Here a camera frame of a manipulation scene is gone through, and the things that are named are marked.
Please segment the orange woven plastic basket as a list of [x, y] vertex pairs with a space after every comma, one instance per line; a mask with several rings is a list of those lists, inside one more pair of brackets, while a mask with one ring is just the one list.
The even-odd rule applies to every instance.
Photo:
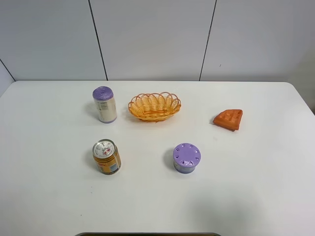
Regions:
[[173, 93], [141, 93], [131, 99], [128, 110], [142, 121], [160, 122], [178, 113], [181, 106], [180, 99]]

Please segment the purple lidded round jar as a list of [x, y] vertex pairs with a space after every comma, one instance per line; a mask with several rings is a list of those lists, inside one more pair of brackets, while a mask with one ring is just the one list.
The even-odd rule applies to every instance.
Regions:
[[200, 160], [200, 150], [193, 144], [181, 143], [173, 150], [174, 168], [182, 174], [192, 173]]

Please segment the orange waffle slice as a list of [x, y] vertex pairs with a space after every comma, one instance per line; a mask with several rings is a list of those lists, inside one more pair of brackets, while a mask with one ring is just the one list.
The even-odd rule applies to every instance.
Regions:
[[236, 131], [239, 130], [243, 111], [240, 109], [230, 109], [219, 113], [213, 123], [219, 127]]

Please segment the orange drink can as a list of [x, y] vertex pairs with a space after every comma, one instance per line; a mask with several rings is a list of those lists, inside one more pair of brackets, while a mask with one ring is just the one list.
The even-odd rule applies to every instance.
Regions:
[[93, 158], [99, 170], [105, 175], [116, 173], [122, 165], [118, 148], [109, 139], [102, 139], [93, 146]]

